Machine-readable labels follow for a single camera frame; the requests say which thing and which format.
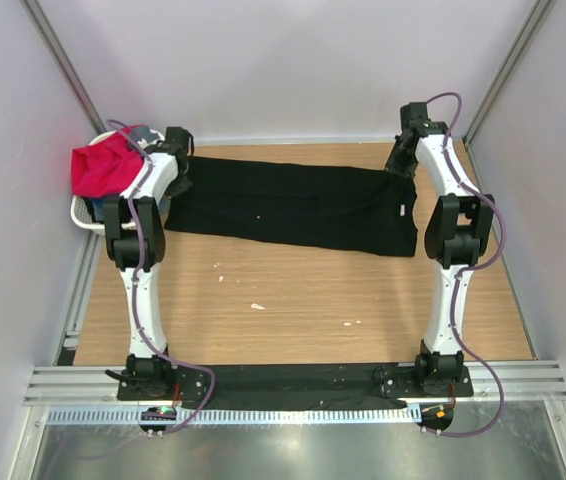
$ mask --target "wooden table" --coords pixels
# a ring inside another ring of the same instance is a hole
[[[268,145],[197,154],[381,169],[390,150],[382,143]],[[472,178],[465,152],[457,151]],[[166,232],[159,284],[170,353],[202,364],[413,360],[430,317],[434,269],[423,234],[436,203],[422,167],[416,185],[414,258]],[[488,254],[494,250],[492,239]],[[125,291],[102,252],[75,364],[122,365],[129,338]],[[472,279],[464,338],[487,359],[531,358],[500,262]]]

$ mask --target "wall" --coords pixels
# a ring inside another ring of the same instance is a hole
[[[82,232],[70,150],[88,123],[19,2],[0,0],[0,478],[34,365],[50,364]]]
[[[556,2],[473,143],[509,219],[506,260],[541,358],[566,378],[566,2]]]
[[[533,3],[41,0],[104,117],[223,143],[387,139],[401,105],[448,89],[463,132]]]

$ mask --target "black pants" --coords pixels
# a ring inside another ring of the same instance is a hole
[[[412,179],[353,167],[192,157],[168,230],[413,256]]]

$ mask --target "red garment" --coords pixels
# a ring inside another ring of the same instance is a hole
[[[72,150],[72,193],[91,198],[116,195],[130,186],[142,167],[138,152],[115,133],[95,145]]]

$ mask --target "laundry basket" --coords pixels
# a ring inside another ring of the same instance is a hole
[[[159,136],[160,140],[164,140],[165,137],[161,132],[156,130],[150,130],[152,133],[155,133]],[[115,131],[105,132],[96,137],[94,140],[90,142],[90,145],[95,145],[109,136],[116,133]],[[83,197],[79,197],[74,195],[72,197],[72,205],[70,206],[70,216],[72,217],[72,221],[79,227],[84,228],[86,230],[92,230],[97,235],[105,236],[105,226],[102,223],[94,222],[92,220],[92,215],[90,215],[89,210],[87,209],[87,205],[85,204],[86,200]],[[136,224],[132,222],[124,223],[121,225],[125,230],[134,230],[136,228]]]

